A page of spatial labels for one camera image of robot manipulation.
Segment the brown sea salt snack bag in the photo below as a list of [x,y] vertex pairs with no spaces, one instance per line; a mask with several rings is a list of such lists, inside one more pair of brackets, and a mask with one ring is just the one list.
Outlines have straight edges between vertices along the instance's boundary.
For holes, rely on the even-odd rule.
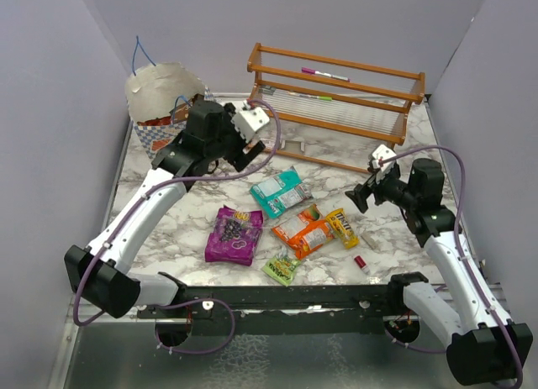
[[203,99],[203,95],[195,94],[190,98],[186,98],[183,95],[178,96],[173,109],[170,111],[171,123],[178,124],[184,121],[188,116],[190,108],[198,99]]

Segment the teal snack bag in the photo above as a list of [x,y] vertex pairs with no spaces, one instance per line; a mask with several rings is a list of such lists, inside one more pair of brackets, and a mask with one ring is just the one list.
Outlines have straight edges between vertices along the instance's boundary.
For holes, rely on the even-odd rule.
[[294,166],[256,183],[251,187],[250,193],[271,219],[280,217],[288,209],[312,197],[309,187]]

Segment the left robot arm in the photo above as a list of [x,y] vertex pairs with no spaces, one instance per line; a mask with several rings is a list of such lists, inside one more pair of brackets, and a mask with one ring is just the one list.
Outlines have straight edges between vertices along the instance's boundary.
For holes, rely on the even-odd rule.
[[120,214],[85,247],[73,245],[66,252],[74,304],[86,300],[113,318],[136,306],[157,306],[170,318],[180,315],[186,298],[179,283],[163,274],[131,273],[135,257],[168,210],[196,181],[209,178],[212,164],[225,160],[243,171],[265,149],[256,137],[269,122],[262,108],[249,103],[196,101],[184,129],[157,152]]

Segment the checkered paper bag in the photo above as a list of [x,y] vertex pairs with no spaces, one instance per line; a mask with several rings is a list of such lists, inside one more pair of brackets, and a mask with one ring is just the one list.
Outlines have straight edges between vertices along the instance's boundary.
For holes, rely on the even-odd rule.
[[187,119],[160,127],[142,127],[138,122],[171,116],[170,111],[180,95],[190,98],[200,94],[203,99],[198,100],[214,100],[209,88],[181,63],[153,61],[139,40],[135,43],[131,75],[125,83],[124,92],[134,131],[150,159],[154,159],[160,149],[177,137],[185,128]]

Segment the red chip bag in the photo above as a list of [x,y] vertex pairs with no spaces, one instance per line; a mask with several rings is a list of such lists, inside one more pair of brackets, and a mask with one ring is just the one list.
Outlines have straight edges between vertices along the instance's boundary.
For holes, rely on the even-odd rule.
[[166,116],[163,118],[154,118],[146,121],[138,122],[137,124],[142,127],[150,127],[150,126],[167,126],[171,123],[171,116]]

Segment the yellow M&M's candy bag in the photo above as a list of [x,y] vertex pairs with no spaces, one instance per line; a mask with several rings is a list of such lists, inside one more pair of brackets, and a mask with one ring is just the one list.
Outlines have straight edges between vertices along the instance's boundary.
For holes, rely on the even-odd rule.
[[343,208],[328,213],[325,220],[347,250],[359,244],[359,238],[349,224]]

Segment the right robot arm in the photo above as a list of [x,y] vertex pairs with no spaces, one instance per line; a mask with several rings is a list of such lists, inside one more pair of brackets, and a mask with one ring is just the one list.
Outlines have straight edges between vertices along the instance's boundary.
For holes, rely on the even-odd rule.
[[533,335],[527,324],[514,322],[485,282],[455,214],[441,202],[444,182],[439,162],[419,158],[408,181],[401,180],[398,164],[391,163],[346,196],[361,213],[367,211],[369,197],[377,205],[396,205],[452,299],[446,303],[418,272],[400,274],[388,284],[388,308],[396,314],[411,310],[425,322],[444,345],[451,374],[461,385],[511,380],[520,387]]

